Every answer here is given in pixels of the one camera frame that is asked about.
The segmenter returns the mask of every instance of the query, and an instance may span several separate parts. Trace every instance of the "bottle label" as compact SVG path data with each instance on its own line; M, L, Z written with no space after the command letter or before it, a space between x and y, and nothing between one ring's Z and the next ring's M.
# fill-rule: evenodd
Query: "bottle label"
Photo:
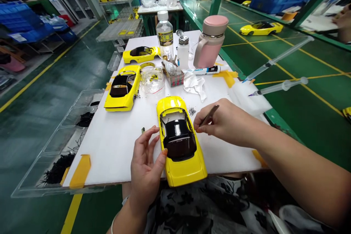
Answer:
M173 44L173 30L166 33L158 33L160 46L170 46Z

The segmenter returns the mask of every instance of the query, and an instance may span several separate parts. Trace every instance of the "syringe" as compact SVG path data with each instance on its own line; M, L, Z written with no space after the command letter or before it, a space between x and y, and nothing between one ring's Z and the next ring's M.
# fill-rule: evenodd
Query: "syringe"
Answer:
M266 64L264 64L263 66L259 67L257 70L255 70L254 72L252 72L249 76L246 77L246 79L242 82L246 82L248 80L252 80L255 79L257 77L258 74L261 74L262 72L264 72L265 70L267 70L270 66L275 65L279 60L289 56L291 53L293 53L294 51L298 50L299 48L301 48L303 45L305 45L306 43L313 41L314 38L311 36L308 36L304 41L302 41L301 43L293 46L292 48L288 49L287 51L285 51L284 53L280 54L279 56L277 56L275 59L272 59L270 61L268 61Z
M277 85L274 86L270 86L268 88L264 88L262 90L259 91L255 91L253 94L250 94L250 96L258 96L258 95L263 95L263 94L267 94L267 93L272 93L275 91L280 91L280 90L284 90L287 91L288 89L290 89L292 86L296 86L298 84L308 84L308 79L305 77L301 77L300 80L291 82L290 80L286 80L283 83L279 83Z

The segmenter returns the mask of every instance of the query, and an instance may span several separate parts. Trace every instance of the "pink container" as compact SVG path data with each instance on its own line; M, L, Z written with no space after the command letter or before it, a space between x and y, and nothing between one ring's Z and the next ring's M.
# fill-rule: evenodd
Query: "pink container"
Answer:
M209 16L204 20L195 51L195 68L209 68L215 65L228 22L228 18L221 15Z
M6 58L1 59L0 67L4 69L8 69L13 72L19 72L26 68L21 62L17 61L15 58L11 57L10 55L8 55L8 57L6 56Z

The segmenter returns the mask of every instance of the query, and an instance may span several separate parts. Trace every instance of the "left hand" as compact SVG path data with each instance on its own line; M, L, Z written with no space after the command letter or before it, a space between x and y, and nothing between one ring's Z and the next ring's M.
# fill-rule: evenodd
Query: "left hand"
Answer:
M149 143L151 136L159 131L160 128L154 125L140 135L134 144L131 163L132 189L129 201L135 211L147 211L155 200L160 186L168 150L164 149L154 164L154 148L160 136L156 136Z

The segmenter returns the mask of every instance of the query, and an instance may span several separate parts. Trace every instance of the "glue bottle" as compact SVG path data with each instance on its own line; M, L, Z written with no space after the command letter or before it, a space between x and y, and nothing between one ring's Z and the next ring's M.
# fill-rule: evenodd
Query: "glue bottle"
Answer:
M180 69L188 69L189 68L189 38L186 36L181 36L179 38L178 44L178 62Z
M158 11L158 20L156 26L157 38L160 45L161 57L167 56L168 60L173 60L173 26L168 21L168 11Z

